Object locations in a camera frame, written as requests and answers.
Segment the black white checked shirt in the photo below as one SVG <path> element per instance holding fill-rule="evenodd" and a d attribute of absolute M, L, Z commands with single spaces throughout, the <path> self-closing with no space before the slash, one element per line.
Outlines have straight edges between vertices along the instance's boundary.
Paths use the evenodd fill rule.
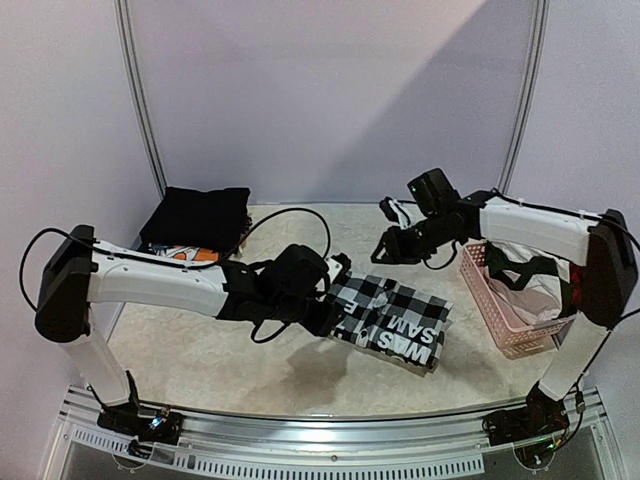
<path fill-rule="evenodd" d="M 348 272 L 327 298 L 342 308 L 331 336 L 424 376 L 436 370 L 452 303 L 386 277 Z"/>

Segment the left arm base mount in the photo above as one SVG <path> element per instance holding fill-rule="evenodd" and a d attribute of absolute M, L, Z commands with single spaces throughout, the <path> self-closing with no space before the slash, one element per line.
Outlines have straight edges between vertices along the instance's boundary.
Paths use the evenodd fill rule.
<path fill-rule="evenodd" d="M 128 370 L 125 374 L 129 387 L 126 402 L 110 406 L 93 393 L 101 407 L 97 425 L 106 430 L 136 437 L 139 442 L 177 445 L 185 416 L 167 406 L 143 407 L 132 374 Z"/>

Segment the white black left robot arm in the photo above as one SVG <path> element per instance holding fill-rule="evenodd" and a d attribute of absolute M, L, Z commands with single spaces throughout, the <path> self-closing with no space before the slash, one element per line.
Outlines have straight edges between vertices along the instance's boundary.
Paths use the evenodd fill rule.
<path fill-rule="evenodd" d="M 134 384 L 90 318 L 95 303 L 133 303 L 196 312 L 223 321 L 260 325 L 299 324 L 327 336 L 338 310 L 328 299 L 332 283 L 350 267 L 348 258 L 325 258 L 291 244 L 275 259 L 246 265 L 162 260 L 99 241 L 78 225 L 46 263 L 35 306 L 35 328 L 59 344 L 91 386 L 111 419 L 128 434 L 148 426 Z"/>

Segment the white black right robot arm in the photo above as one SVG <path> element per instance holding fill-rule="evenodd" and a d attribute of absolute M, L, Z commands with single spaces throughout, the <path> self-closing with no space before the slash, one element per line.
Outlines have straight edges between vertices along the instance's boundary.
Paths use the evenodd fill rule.
<path fill-rule="evenodd" d="M 532 304 L 557 294 L 557 316 L 573 323 L 534 389 L 562 399 L 628 316 L 625 308 L 639 277 L 639 243 L 624 215 L 536 205 L 496 189 L 462 196 L 440 168 L 414 178 L 408 189 L 423 217 L 414 219 L 403 200 L 383 198 L 379 207 L 392 225 L 372 261 L 414 265 L 444 244 L 480 240 L 489 249 L 487 271 L 503 291 L 531 293 Z"/>

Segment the black t-shirt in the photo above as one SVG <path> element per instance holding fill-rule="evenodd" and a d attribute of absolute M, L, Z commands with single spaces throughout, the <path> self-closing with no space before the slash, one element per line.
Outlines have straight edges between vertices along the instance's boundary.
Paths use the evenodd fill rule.
<path fill-rule="evenodd" d="M 167 187 L 160 204 L 142 227 L 143 243 L 232 250 L 248 224 L 247 187 L 198 191 Z"/>

